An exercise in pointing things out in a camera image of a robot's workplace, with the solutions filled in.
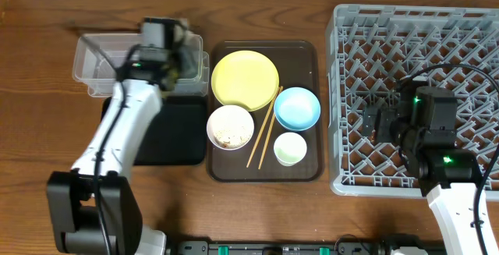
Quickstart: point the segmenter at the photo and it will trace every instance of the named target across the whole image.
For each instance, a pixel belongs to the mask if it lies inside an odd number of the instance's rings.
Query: transparent plastic bin
[[[330,187],[338,195],[420,198],[391,143],[360,135],[368,105],[395,105],[395,80],[439,63],[477,66],[499,80],[499,9],[338,5],[326,29]],[[458,98],[456,145],[485,171],[497,146],[497,92],[476,72],[435,69],[430,84]],[[487,180],[499,200],[499,165]]]
[[[91,41],[99,45],[112,59],[116,66],[125,61],[128,50],[141,42],[139,34],[86,34]],[[209,56],[203,52],[203,39],[193,35],[189,39],[188,49],[192,50],[197,74],[184,75],[177,80],[171,95],[205,96],[208,92],[210,76]],[[109,97],[115,82],[115,71],[96,52],[90,50],[80,39],[76,46],[73,64],[73,79],[88,86],[88,94],[92,97]]]

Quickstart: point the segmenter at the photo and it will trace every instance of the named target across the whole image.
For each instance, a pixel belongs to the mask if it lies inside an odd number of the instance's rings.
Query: wood grain
[[[499,8],[499,0],[10,0],[0,27],[0,253],[57,253],[45,184],[52,171],[69,169],[99,123],[101,101],[72,79],[76,37],[62,25],[185,17],[208,52],[225,40],[309,41],[327,106],[324,32],[341,3]],[[323,108],[323,126],[327,118]],[[334,242],[345,233],[404,232],[441,240],[425,200],[338,197],[327,170],[311,183],[224,184],[205,164],[136,167],[132,187],[144,221],[173,239]],[[488,207],[499,238],[499,204]]]

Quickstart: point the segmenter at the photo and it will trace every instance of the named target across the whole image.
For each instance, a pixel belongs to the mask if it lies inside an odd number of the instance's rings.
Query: light blue bowl
[[[319,100],[312,92],[292,87],[279,94],[274,103],[275,118],[287,130],[309,129],[320,116]]]

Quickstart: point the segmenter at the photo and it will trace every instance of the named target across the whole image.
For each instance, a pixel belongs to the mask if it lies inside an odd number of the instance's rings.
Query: pair of chopsticks
[[[257,141],[255,142],[255,145],[253,146],[253,150],[251,151],[251,155],[249,156],[248,164],[246,165],[247,168],[251,164],[251,159],[253,158],[253,155],[255,154],[255,150],[257,149],[258,142],[260,142],[260,138],[262,137],[262,133],[264,132],[265,125],[267,124],[268,116],[271,113],[271,111],[274,110],[273,107],[274,107],[275,99],[282,92],[282,89],[283,89],[283,87],[279,87],[278,93],[275,95],[274,99],[272,99],[271,105],[268,108],[267,114],[265,115],[264,123],[262,124],[262,127],[260,127],[260,132],[258,133]],[[262,157],[260,158],[260,164],[258,165],[258,170],[260,170],[260,168],[262,167],[262,163],[264,162],[265,151],[267,151],[268,140],[271,138],[271,132],[272,132],[272,126],[274,125],[274,120],[275,120],[275,113],[272,114],[271,125],[269,126],[268,131],[267,131],[267,138],[265,139],[264,151],[262,152]]]

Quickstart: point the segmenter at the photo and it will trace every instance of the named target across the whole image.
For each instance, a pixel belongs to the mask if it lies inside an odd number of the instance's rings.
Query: yellow plate
[[[236,51],[215,66],[211,88],[223,105],[238,105],[252,112],[272,101],[278,92],[279,75],[265,55]]]

